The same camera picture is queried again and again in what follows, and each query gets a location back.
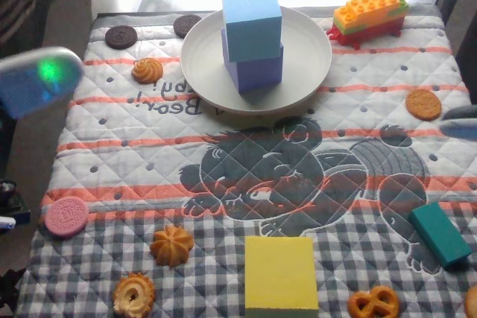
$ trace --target floor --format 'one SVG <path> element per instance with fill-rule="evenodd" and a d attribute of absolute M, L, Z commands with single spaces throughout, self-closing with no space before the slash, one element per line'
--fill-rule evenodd
<path fill-rule="evenodd" d="M 91 24 L 90 9 L 91 0 L 56 0 L 48 13 L 43 45 L 64 46 L 83 58 Z M 28 263 L 40 200 L 48 187 L 68 102 L 66 98 L 23 118 L 16 125 L 7 179 L 17 183 L 31 210 L 31 223 L 0 235 L 0 275 L 9 268 L 19 270 Z M 9 313 L 8 308 L 0 309 L 0 317 L 8 317 Z"/>

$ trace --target pink cookie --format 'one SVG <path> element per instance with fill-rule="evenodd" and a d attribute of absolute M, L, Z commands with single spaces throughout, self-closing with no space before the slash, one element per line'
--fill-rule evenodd
<path fill-rule="evenodd" d="M 88 214 L 88 205 L 82 199 L 62 197 L 48 209 L 45 225 L 53 235 L 69 238 L 83 229 Z"/>

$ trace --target teal rectangular block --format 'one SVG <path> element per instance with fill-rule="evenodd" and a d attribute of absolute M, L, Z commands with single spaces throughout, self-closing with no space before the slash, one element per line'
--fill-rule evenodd
<path fill-rule="evenodd" d="M 230 62 L 280 56 L 282 11 L 278 0 L 222 0 Z"/>
<path fill-rule="evenodd" d="M 472 249 L 452 225 L 439 203 L 414 209 L 409 220 L 426 240 L 444 269 L 472 253 Z"/>

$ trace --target glowing green led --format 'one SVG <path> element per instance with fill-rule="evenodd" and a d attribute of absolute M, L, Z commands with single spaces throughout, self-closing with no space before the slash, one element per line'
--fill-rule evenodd
<path fill-rule="evenodd" d="M 58 83 L 63 79 L 63 67 L 56 60 L 44 59 L 38 65 L 38 74 L 45 83 Z"/>

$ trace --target plate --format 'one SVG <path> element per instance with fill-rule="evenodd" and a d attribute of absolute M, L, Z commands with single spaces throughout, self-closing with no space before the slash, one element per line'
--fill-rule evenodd
<path fill-rule="evenodd" d="M 331 64 L 331 44 L 305 14 L 282 8 L 282 82 L 240 95 L 222 56 L 222 10 L 197 23 L 184 39 L 180 65 L 187 82 L 206 102 L 228 112 L 265 115 L 283 111 L 311 96 Z"/>

